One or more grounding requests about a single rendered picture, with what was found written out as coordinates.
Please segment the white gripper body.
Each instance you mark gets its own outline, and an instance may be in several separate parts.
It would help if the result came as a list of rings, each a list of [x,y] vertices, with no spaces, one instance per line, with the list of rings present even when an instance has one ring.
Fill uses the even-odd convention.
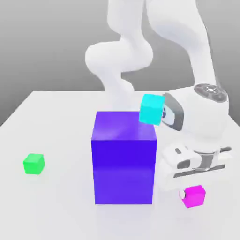
[[[185,189],[192,186],[210,184],[225,177],[225,164],[217,165],[207,171],[180,170],[177,172],[169,165],[161,165],[161,189],[168,191],[174,189]]]

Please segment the small magenta cube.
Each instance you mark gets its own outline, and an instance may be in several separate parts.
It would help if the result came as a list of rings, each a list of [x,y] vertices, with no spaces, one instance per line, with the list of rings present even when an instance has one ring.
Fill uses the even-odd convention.
[[[188,187],[185,190],[186,196],[181,199],[185,207],[192,208],[197,206],[202,206],[204,204],[204,199],[206,191],[202,185]]]

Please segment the small cyan cube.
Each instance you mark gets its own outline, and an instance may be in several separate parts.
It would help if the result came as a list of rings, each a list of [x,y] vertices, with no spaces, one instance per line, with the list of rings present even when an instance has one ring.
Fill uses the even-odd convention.
[[[162,121],[165,96],[144,94],[139,111],[139,121],[159,126]]]

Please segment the small green cube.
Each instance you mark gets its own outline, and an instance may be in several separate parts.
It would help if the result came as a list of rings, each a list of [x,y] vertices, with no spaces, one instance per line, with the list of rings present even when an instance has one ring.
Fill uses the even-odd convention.
[[[26,174],[39,175],[45,167],[43,154],[30,153],[23,161]]]

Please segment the large purple box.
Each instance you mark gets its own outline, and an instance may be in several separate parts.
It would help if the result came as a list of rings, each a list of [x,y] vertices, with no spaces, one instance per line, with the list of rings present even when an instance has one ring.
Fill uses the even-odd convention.
[[[97,205],[152,204],[157,136],[139,112],[98,111],[91,152]]]

